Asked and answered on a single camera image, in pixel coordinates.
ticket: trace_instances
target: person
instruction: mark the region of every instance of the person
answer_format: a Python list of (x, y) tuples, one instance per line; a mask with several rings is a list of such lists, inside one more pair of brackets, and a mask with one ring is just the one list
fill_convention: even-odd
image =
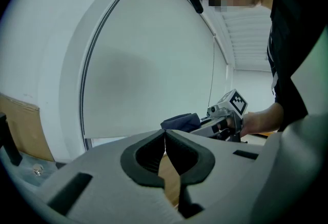
[(208, 0), (219, 11), (229, 6), (271, 10), (272, 26), (267, 54), (273, 75), (275, 102), (266, 110), (244, 116), (241, 136), (283, 131), (290, 123), (307, 115), (305, 105), (291, 75), (305, 60), (326, 25), (322, 0)]

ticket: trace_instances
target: black shirt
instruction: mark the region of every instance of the black shirt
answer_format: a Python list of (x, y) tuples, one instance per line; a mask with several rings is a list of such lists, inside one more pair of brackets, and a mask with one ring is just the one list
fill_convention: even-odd
[(305, 60), (327, 23), (328, 6), (325, 5), (326, 0), (273, 0), (267, 50), (274, 77), (275, 102), (280, 103), (284, 111), (280, 131), (307, 115), (291, 75)]

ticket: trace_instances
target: corrugated ceiling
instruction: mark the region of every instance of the corrugated ceiling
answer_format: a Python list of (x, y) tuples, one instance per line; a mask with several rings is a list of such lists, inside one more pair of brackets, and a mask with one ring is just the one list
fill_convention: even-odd
[(260, 6), (215, 13), (221, 14), (227, 27), (235, 57), (235, 69), (270, 71), (267, 58), (270, 10)]

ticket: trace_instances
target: white marker cube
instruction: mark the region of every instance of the white marker cube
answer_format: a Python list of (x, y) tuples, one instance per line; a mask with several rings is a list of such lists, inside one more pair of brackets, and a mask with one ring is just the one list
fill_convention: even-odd
[(233, 89), (225, 94), (217, 105), (219, 108), (226, 108), (235, 111), (237, 115), (242, 118), (248, 103), (241, 97), (236, 89)]

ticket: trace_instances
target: dark blue cloth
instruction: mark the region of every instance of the dark blue cloth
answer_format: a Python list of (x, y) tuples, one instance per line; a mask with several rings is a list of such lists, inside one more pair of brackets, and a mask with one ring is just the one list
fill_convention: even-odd
[(184, 132), (191, 132), (200, 128), (200, 119), (196, 113), (177, 115), (164, 120), (160, 126), (162, 129), (177, 129)]

